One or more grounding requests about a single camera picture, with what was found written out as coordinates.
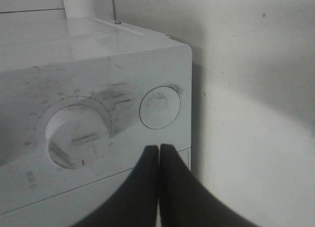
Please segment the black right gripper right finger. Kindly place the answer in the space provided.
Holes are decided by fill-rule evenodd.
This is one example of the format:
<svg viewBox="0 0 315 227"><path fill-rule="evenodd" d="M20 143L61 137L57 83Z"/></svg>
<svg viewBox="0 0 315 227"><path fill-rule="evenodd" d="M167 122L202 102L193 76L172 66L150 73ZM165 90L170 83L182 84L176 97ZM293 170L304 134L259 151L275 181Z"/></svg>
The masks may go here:
<svg viewBox="0 0 315 227"><path fill-rule="evenodd" d="M160 215L164 227L247 227L193 176L170 144L160 146Z"/></svg>

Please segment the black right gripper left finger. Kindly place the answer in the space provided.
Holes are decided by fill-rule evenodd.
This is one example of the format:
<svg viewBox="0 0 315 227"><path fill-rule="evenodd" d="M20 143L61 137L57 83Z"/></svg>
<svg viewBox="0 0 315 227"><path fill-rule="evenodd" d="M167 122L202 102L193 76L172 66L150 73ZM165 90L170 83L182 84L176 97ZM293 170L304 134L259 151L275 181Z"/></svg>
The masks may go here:
<svg viewBox="0 0 315 227"><path fill-rule="evenodd" d="M159 149L146 146L124 183L75 227L154 227L157 219Z"/></svg>

